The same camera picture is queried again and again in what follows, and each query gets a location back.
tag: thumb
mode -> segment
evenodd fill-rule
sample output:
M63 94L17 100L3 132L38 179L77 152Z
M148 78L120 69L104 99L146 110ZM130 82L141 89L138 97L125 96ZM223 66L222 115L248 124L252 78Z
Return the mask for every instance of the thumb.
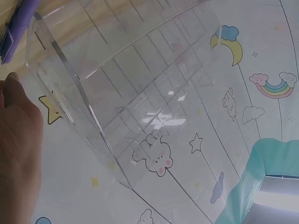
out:
M19 82L19 77L16 73L10 73L3 87L5 107L10 105L23 105L29 101L22 84Z

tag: rainbow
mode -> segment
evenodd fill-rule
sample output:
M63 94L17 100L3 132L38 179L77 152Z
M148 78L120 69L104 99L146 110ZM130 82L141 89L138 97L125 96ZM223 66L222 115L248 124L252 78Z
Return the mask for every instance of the rainbow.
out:
M254 74L249 78L253 82L257 89L265 96L271 99L286 98L291 95L294 88L294 83L297 78L292 73L282 72L279 74L281 82L278 85L271 85L268 82L268 76L266 74Z

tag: teal cloth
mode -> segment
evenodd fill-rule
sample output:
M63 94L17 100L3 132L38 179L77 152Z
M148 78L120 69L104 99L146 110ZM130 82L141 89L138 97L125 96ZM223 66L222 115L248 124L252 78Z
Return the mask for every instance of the teal cloth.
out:
M229 193L225 208L215 224L241 224L265 176L299 176L298 159L299 140L286 143L276 139L257 141L239 183Z

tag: small yellow star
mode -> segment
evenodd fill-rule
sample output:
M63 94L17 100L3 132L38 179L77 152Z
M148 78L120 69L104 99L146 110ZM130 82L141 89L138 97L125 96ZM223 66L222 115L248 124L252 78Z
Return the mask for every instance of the small yellow star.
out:
M110 170L115 170L115 163L113 161L110 161L107 165L107 167L110 169Z
M92 188L100 186L98 178L91 178L91 179L92 179Z
M56 107L52 104L51 100L47 96L41 96L38 99L48 109L48 125L51 125L59 118L62 118L60 116L59 111L56 109Z

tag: purple object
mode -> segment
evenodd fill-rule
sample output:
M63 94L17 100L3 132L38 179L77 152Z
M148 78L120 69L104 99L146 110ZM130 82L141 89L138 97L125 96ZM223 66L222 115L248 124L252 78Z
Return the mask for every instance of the purple object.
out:
M21 0L19 2L14 15L7 24L6 34L0 45L2 64L9 63L12 60L39 2L40 0Z

